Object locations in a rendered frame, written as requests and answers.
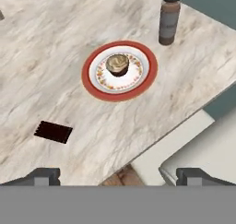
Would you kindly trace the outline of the white chair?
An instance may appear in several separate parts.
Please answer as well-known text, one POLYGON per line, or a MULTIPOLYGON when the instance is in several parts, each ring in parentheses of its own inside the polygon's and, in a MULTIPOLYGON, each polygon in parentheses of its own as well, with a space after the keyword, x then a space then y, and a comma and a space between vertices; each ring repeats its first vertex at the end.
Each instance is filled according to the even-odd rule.
POLYGON ((146 185, 175 185, 176 170, 200 168, 236 183, 236 108, 218 120, 198 112, 132 162, 146 185))

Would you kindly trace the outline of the brown cinnamon bottle black cap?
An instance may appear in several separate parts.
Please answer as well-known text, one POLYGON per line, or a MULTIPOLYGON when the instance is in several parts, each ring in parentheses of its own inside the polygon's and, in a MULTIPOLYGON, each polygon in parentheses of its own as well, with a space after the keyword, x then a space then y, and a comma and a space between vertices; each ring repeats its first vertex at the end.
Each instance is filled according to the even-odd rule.
POLYGON ((159 17, 159 43, 171 45, 174 42, 181 10, 181 0, 162 0, 159 17))

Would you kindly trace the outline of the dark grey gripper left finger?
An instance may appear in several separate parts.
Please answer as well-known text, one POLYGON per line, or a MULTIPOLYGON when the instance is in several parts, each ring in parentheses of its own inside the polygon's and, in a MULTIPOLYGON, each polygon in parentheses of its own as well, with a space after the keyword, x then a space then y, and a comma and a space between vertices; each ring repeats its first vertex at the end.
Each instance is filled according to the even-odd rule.
POLYGON ((59 186, 60 175, 59 168, 37 168, 24 177, 1 183, 1 186, 59 186))

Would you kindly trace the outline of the chocolate cupcake with cream frosting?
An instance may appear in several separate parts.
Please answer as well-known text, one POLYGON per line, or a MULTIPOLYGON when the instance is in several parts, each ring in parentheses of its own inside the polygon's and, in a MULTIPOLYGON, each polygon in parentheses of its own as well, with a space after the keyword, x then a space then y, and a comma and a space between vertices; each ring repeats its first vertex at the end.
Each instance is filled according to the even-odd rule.
POLYGON ((128 71, 129 59, 124 54, 111 55, 106 61, 107 70, 115 77, 122 77, 128 71))

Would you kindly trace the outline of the red rimmed floral plate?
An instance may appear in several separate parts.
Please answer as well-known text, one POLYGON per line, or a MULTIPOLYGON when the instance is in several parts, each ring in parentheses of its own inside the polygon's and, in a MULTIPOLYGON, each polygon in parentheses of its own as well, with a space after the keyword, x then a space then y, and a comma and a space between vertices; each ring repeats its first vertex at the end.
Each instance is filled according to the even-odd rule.
POLYGON ((87 58, 81 80, 95 98, 123 101, 144 93, 157 73, 158 61, 147 46, 136 41, 114 41, 87 58))

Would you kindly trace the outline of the dark brown chocolate bar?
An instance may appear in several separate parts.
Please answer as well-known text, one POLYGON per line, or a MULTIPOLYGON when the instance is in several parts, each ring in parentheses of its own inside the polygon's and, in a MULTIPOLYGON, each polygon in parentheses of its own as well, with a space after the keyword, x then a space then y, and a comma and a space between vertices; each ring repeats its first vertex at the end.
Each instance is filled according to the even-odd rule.
POLYGON ((34 135, 65 144, 72 130, 72 127, 41 121, 34 135))

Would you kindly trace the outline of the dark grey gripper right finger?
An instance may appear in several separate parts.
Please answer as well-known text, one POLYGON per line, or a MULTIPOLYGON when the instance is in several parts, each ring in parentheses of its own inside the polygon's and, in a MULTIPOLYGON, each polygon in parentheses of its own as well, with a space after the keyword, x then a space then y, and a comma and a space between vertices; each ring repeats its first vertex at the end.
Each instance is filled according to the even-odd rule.
POLYGON ((176 170, 177 186, 236 186, 219 178, 212 177, 200 168, 178 168, 176 170))

